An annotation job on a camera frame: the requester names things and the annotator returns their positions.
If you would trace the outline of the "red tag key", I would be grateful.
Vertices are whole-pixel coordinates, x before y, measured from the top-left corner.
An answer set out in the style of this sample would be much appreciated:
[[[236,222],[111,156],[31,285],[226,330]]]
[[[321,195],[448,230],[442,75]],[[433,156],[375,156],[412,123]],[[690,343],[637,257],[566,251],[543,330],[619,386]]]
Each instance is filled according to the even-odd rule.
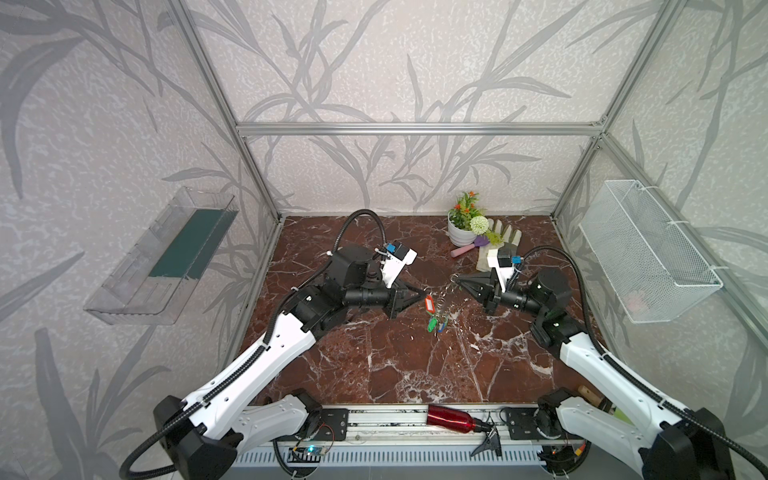
[[[424,303],[425,303],[426,311],[429,312],[430,314],[434,314],[435,313],[434,301],[430,295],[427,295],[425,297]]]

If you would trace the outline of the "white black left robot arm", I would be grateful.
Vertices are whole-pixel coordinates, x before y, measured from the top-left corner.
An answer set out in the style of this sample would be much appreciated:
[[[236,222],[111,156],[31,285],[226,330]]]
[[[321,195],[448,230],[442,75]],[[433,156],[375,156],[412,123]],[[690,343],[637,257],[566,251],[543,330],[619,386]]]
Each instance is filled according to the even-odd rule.
[[[399,241],[381,251],[359,245],[337,250],[228,367],[183,399],[165,398],[154,416],[173,469],[185,479],[219,479],[239,454],[302,430],[320,408],[308,395],[289,394],[261,407],[252,400],[294,359],[345,323],[350,309],[379,307],[394,318],[422,301],[425,291],[399,278],[416,257]]]

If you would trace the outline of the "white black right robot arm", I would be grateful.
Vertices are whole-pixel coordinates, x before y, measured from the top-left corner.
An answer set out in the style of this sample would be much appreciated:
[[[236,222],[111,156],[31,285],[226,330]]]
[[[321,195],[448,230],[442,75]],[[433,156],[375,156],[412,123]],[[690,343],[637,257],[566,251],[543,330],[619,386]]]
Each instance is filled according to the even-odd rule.
[[[460,275],[454,282],[488,314],[499,306],[530,314],[539,346],[626,417],[620,420],[575,394],[557,393],[550,405],[562,430],[595,444],[644,479],[734,478],[729,449],[719,440],[722,422],[706,409],[688,410],[598,347],[565,310],[572,292],[561,270],[543,269],[524,287],[498,270]]]

